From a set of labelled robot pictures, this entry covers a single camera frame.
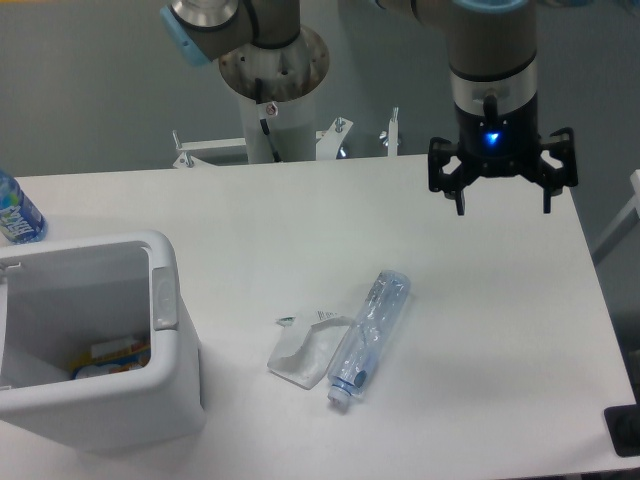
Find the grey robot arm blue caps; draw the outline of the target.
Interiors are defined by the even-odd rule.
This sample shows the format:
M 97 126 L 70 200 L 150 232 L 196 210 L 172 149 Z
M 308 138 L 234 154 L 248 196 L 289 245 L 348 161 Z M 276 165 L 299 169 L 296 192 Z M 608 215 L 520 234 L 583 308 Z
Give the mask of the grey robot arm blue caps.
M 537 125 L 537 32 L 531 1 L 384 1 L 381 8 L 439 29 L 445 37 L 459 136 L 435 137 L 428 186 L 465 209 L 464 190 L 480 178 L 520 176 L 545 202 L 578 183 L 574 133 L 542 137 Z M 252 163 L 309 160 L 307 126 L 283 108 L 325 79 L 329 54 L 304 26 L 296 1 L 170 1 L 162 22 L 191 64 L 217 63 L 250 105 L 244 135 Z

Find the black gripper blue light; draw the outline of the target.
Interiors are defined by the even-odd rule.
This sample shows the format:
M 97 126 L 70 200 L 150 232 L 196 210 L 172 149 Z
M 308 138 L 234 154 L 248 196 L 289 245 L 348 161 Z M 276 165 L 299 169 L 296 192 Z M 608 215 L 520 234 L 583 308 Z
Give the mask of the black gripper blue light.
M 430 140 L 428 187 L 453 200 L 459 216 L 465 214 L 464 189 L 480 177 L 522 176 L 543 192 L 543 213 L 550 214 L 552 199 L 565 187 L 578 185 L 575 134 L 570 127 L 538 135 L 538 103 L 486 119 L 455 107 L 459 141 L 441 137 Z

